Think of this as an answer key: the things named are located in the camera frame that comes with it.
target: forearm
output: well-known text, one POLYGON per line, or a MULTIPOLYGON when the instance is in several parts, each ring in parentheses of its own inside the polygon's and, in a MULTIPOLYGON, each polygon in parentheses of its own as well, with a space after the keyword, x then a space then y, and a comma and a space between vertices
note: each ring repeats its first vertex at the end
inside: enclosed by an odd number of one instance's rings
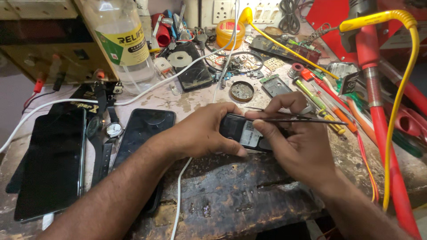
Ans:
POLYGON ((411 239, 341 171, 337 175, 318 193, 346 239, 411 239))
POLYGON ((38 238, 122 238, 174 162, 162 146, 165 143, 150 139, 38 238))

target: orange screwdriver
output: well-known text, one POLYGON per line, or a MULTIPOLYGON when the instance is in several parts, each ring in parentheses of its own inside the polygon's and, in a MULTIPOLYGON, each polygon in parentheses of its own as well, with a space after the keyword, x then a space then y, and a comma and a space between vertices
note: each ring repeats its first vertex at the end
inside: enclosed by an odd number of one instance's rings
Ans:
POLYGON ((324 97, 322 93, 319 90, 317 90, 315 86, 313 87, 317 91, 317 94, 319 95, 320 99, 323 100, 323 102, 332 110, 332 112, 335 113, 335 115, 339 117, 341 121, 348 123, 347 125, 348 129, 350 129, 352 133, 357 132, 357 127, 354 125, 354 123, 351 122, 350 119, 348 119, 348 117, 337 106, 335 106, 326 97, 324 97))

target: wristwatch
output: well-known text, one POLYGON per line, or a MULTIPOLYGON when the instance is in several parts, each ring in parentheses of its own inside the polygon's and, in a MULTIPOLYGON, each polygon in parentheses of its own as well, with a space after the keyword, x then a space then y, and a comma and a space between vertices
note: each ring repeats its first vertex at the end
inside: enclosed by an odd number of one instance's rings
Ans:
POLYGON ((110 95, 107 100, 107 110, 110 115, 111 123, 105 128, 105 132, 109 139, 117 139, 120 135, 123 134, 124 128, 117 117, 116 111, 114 109, 114 103, 116 102, 116 96, 110 95))
POLYGON ((106 159, 104 154, 104 147, 102 143, 102 128, 104 126, 105 120, 102 115, 105 112, 107 107, 107 93, 106 87, 101 81, 94 83, 94 92, 98 100, 98 112, 88 124, 86 129, 86 135, 95 149, 95 162, 94 162, 94 172, 92 175, 91 187, 95 186, 101 179, 103 179, 108 174, 108 165, 110 158, 106 159))

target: green screwdriver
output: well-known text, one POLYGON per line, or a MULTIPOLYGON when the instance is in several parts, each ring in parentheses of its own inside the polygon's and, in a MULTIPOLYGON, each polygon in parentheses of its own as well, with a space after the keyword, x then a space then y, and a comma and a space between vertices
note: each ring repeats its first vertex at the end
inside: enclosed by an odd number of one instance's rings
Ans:
POLYGON ((322 103, 320 98, 316 97, 313 93, 311 93, 310 90, 308 90, 308 88, 304 86, 301 80, 296 78, 293 80, 293 82, 296 83, 313 100, 313 102, 316 103, 318 107, 320 107, 323 110, 326 109, 326 106, 322 103))

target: watch face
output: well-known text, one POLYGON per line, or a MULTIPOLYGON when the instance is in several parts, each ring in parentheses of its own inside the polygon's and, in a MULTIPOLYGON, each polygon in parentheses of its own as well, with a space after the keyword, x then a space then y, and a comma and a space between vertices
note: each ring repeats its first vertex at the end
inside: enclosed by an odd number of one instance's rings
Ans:
POLYGON ((105 131, 110 137, 116 137, 123 132, 123 126, 120 123, 110 123, 105 131))
POLYGON ((88 138, 96 134, 96 132, 98 131, 99 125, 100 125, 100 118, 98 116, 95 116, 90 120, 88 127, 86 129, 86 135, 88 136, 88 138))

